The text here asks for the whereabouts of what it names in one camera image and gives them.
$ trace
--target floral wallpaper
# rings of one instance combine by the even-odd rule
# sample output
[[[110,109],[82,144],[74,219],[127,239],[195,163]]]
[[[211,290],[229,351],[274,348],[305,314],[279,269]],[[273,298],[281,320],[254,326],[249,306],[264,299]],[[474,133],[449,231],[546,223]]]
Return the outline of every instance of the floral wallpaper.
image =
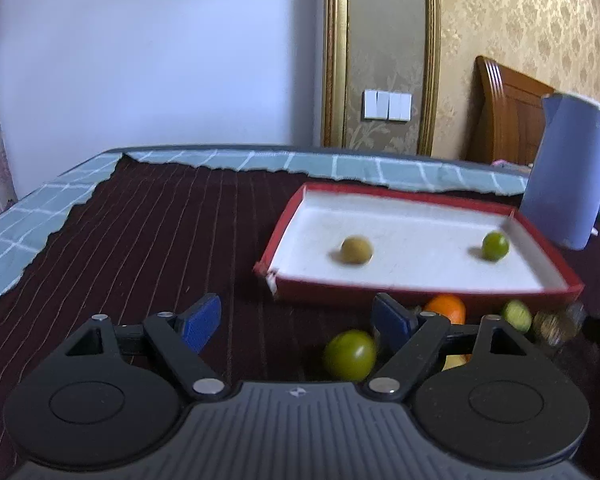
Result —
[[[440,0],[433,156],[461,158],[482,106],[483,54],[554,88],[600,100],[600,0]]]
[[[416,153],[424,50],[425,0],[349,0],[348,148]],[[365,89],[410,92],[411,121],[362,120]]]

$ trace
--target metal screw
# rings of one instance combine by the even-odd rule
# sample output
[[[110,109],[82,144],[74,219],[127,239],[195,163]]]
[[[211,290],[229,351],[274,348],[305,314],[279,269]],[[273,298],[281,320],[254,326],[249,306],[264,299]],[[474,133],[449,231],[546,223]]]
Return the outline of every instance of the metal screw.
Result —
[[[400,389],[400,383],[392,377],[376,377],[369,381],[369,389],[377,394],[392,394]]]
[[[202,395],[215,395],[224,390],[224,383],[220,379],[206,377],[193,383],[193,389]]]

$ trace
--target dark red bedspread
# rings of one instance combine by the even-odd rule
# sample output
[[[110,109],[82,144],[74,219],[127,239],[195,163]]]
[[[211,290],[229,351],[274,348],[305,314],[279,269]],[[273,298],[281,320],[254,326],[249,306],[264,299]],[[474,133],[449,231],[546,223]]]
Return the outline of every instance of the dark red bedspread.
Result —
[[[307,180],[124,156],[0,298],[0,479],[18,460],[2,424],[5,398],[98,312],[133,324],[161,310],[181,312],[216,292],[222,323],[203,351],[211,367],[231,383],[316,378],[320,347],[341,330],[366,328],[368,314],[275,304],[251,270],[287,200]],[[586,284],[586,307],[599,314],[600,236],[565,256]],[[555,361],[589,399],[592,421],[576,461],[600,478],[600,350],[579,336]]]

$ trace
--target green lime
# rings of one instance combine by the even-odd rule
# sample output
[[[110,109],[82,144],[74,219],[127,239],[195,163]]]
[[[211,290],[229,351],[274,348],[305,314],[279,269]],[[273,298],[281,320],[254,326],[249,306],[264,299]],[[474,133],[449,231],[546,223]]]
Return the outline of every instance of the green lime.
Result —
[[[509,241],[500,231],[491,231],[482,240],[482,257],[492,262],[504,258],[509,252]]]
[[[362,330],[347,330],[334,337],[322,355],[324,367],[334,378],[361,381],[376,362],[373,338]]]
[[[526,334],[531,328],[532,316],[522,301],[511,300],[502,309],[502,317],[513,328]]]

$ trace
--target light switch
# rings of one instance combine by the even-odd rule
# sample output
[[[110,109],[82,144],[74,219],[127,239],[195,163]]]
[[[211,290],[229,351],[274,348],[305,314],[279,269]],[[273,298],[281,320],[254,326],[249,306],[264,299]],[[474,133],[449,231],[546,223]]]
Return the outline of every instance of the light switch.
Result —
[[[387,119],[389,117],[389,92],[378,90],[376,112],[379,119]]]
[[[378,90],[365,90],[364,111],[363,111],[363,117],[365,119],[377,119],[378,118],[378,111],[376,108],[377,100],[378,100]]]
[[[399,121],[402,114],[402,95],[396,92],[389,94],[389,120]]]
[[[400,119],[411,121],[411,94],[400,94]]]

